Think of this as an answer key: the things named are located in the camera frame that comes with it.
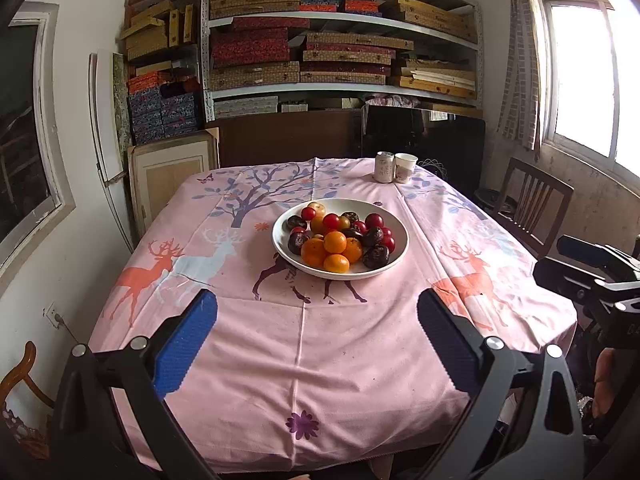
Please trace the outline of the person's right hand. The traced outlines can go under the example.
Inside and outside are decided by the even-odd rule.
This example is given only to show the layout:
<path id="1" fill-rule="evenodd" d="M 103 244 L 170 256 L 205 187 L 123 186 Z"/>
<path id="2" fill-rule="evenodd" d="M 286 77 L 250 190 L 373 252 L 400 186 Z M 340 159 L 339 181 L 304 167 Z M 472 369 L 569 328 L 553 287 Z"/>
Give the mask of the person's right hand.
<path id="1" fill-rule="evenodd" d="M 612 408 L 616 398 L 628 382 L 634 381 L 634 367 L 639 352 L 615 348 L 604 348 L 598 356 L 594 372 L 592 414 L 603 418 Z"/>

